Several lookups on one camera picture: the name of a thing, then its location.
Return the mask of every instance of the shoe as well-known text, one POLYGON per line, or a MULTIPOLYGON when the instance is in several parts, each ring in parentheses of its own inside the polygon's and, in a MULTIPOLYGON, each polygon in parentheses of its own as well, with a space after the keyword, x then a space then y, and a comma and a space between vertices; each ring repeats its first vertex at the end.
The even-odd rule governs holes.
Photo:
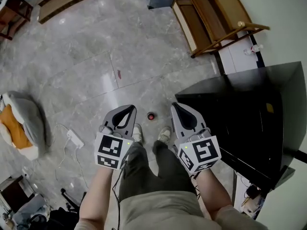
POLYGON ((171 135, 172 135, 172 129, 171 127, 169 126, 166 126, 164 127, 161 131, 160 131, 160 134, 158 136, 158 140, 165 143, 165 144, 168 144, 168 142, 170 141, 171 139, 171 135))
POLYGON ((135 142, 140 142, 141 144, 143 144, 143 132, 141 125, 139 124, 134 125, 132 138, 134 139, 135 142))

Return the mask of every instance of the gray tile floor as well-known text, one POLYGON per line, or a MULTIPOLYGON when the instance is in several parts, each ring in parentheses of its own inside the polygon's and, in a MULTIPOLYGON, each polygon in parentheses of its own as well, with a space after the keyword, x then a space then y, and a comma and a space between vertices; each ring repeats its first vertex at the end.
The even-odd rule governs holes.
MULTIPOLYGON (((44 111, 47 139, 56 124, 72 128, 85 142, 77 157, 87 184, 93 177, 93 142, 105 114, 124 104, 137 107, 145 148, 157 171, 151 145, 159 130, 170 124, 169 108, 178 91, 218 76, 212 56, 191 59, 189 48, 171 8, 148 10, 145 0, 85 0, 49 20, 32 20, 13 41, 0 45, 0 92, 23 91, 44 111), (154 111, 154 121, 146 113, 154 111)), ((34 189, 53 207, 65 207, 60 188, 80 201, 86 190, 74 161, 74 145, 65 130, 55 130, 55 143, 44 157, 29 162, 0 138, 1 174, 21 173, 26 167, 34 189)), ((213 171, 232 193, 233 171, 219 162, 213 171)), ((110 202, 108 226, 117 225, 117 205, 110 202)))

